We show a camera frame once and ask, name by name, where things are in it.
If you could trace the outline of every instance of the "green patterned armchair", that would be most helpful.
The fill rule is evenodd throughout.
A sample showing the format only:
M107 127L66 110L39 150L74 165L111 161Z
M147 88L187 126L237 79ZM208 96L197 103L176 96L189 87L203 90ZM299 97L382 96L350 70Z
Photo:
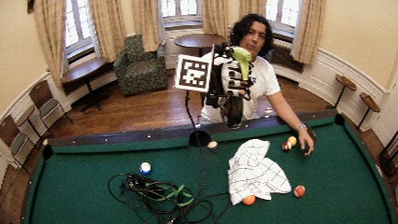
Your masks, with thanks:
M114 69L126 96L168 86L163 45L157 51L144 52L142 35L126 39Z

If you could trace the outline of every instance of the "man's arm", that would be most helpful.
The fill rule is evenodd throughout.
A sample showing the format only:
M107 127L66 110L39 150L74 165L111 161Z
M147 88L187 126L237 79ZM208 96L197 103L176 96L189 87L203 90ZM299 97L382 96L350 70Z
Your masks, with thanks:
M305 153L309 156L313 153L313 139L309 135L307 128L303 126L303 122L297 117L289 103L285 100L283 92L279 91L275 94L268 96L268 100L272 104L275 112L284 119L288 125L297 131L299 133L299 141L301 145L301 149L305 149L307 145L309 146L309 151Z

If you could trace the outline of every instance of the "chair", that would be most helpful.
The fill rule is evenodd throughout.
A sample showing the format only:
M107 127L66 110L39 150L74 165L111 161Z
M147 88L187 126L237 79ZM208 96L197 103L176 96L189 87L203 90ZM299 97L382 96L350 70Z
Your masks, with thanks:
M3 140L6 146L10 148L11 156L14 157L18 165L24 167L23 163L28 157L31 150L35 148L32 141L28 136L20 132L16 127L15 121L8 115L0 124L0 139Z
M71 122L74 122L71 117L67 115L67 112L66 112L60 102L52 96L52 92L51 92L47 80L43 80L36 83L36 85L34 86L34 88L31 89L31 91L28 93L28 96L39 109L39 116L40 116L42 121L46 120L47 116L51 114L51 112L59 106L63 110L64 116L71 120Z
M163 45L157 51L144 52L142 35L126 39L114 69L124 96L168 86Z

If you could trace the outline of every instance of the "patterned towel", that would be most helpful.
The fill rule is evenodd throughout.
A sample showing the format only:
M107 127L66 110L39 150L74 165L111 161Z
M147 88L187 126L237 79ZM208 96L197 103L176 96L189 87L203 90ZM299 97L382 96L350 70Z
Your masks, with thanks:
M252 139L229 160L229 192L236 205L248 196L272 200L272 193L289 193L292 186L281 167L265 158L271 142Z

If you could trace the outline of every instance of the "wooden floor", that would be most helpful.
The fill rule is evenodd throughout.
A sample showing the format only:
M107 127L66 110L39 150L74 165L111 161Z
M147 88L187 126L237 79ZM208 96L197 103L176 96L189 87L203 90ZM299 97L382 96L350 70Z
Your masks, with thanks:
M313 112L325 110L332 105L311 92L299 88L297 84L281 77L283 93L291 103L295 112ZM94 133L118 133L143 129L155 129L191 124L185 109L187 92L173 89L173 77L169 78L169 88L163 91L147 92L140 95L124 97L116 82L100 88L102 93L110 94L102 102L102 111L96 107L86 113L84 99L76 102L68 112L74 123L62 118L51 127L56 137L68 137ZM195 122L200 115L200 94L191 92L189 110ZM259 103L259 115L265 115L265 108L271 107L265 98ZM374 134L366 131L361 133L365 143L372 148L372 155L377 159L384 146ZM40 151L34 149L26 162L27 171L15 170L11 166L0 190L0 224L22 223L24 215L24 200L30 178L35 174L36 162L40 159Z

